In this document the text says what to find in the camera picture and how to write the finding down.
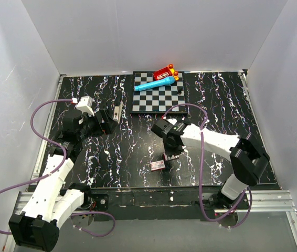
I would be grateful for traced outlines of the black white chessboard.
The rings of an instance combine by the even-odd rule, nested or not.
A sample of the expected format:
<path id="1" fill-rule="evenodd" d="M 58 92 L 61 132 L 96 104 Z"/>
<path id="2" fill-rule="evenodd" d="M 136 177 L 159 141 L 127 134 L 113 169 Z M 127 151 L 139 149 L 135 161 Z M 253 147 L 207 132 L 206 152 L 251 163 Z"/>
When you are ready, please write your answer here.
<path id="1" fill-rule="evenodd" d="M 186 86 L 184 73 L 178 74 L 179 80 L 170 86 L 160 86 L 149 90 L 133 92 L 131 113 L 164 114 L 170 107 L 179 104 L 170 114 L 186 114 Z"/>

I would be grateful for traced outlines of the red white staple box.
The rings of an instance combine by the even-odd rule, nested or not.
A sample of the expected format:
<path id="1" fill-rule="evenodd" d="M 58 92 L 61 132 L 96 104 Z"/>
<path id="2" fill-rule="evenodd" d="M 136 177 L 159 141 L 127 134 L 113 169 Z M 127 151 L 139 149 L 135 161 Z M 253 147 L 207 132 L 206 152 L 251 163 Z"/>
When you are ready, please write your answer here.
<path id="1" fill-rule="evenodd" d="M 158 171 L 165 169 L 165 162 L 163 160 L 150 163 L 151 171 Z"/>

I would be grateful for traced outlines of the black silver stapler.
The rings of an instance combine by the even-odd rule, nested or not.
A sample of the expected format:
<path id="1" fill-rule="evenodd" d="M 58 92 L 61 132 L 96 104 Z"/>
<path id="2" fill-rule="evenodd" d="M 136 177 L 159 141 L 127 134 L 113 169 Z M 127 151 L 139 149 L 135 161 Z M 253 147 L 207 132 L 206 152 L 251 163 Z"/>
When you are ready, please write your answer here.
<path id="1" fill-rule="evenodd" d="M 122 101 L 115 104 L 114 113 L 113 113 L 113 120 L 116 121 L 118 124 L 120 123 L 120 120 L 121 120 L 122 109 L 123 109 L 123 102 Z"/>

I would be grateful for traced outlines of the red yellow toy bus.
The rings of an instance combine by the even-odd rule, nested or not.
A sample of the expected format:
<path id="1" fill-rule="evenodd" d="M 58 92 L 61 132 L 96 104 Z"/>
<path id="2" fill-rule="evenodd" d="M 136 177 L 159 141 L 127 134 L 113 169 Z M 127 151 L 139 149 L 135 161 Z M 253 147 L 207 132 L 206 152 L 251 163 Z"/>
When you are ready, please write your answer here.
<path id="1" fill-rule="evenodd" d="M 175 79 L 175 81 L 179 80 L 178 71 L 174 69 L 173 64 L 169 64 L 167 67 L 162 68 L 153 73 L 153 79 L 155 81 L 164 79 L 168 76 L 172 76 Z"/>

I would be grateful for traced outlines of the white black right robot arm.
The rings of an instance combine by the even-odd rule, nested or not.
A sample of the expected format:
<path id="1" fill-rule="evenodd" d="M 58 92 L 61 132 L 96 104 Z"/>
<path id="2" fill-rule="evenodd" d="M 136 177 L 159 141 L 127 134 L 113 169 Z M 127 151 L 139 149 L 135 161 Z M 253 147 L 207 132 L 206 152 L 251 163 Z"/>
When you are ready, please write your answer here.
<path id="1" fill-rule="evenodd" d="M 255 186 L 270 163 L 270 157 L 253 134 L 243 136 L 217 133 L 176 119 L 159 119 L 151 131 L 163 140 L 165 154 L 176 156 L 184 147 L 201 148 L 228 160 L 233 173 L 214 197 L 216 204 L 231 208 L 248 187 Z"/>

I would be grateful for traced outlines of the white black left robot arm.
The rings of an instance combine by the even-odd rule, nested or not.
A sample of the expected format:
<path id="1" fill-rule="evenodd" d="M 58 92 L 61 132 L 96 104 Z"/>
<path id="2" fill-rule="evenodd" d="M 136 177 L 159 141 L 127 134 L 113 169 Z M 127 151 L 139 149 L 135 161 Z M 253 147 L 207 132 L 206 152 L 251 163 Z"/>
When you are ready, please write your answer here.
<path id="1" fill-rule="evenodd" d="M 112 134 L 120 123 L 120 113 L 107 109 L 96 113 L 71 110 L 62 120 L 62 129 L 55 136 L 60 146 L 53 146 L 47 158 L 44 179 L 38 182 L 30 200 L 18 214 L 9 219 L 15 243 L 41 251 L 52 251 L 64 222 L 78 208 L 92 210 L 98 199 L 90 187 L 72 183 L 65 193 L 61 188 L 83 149 L 87 138 Z"/>

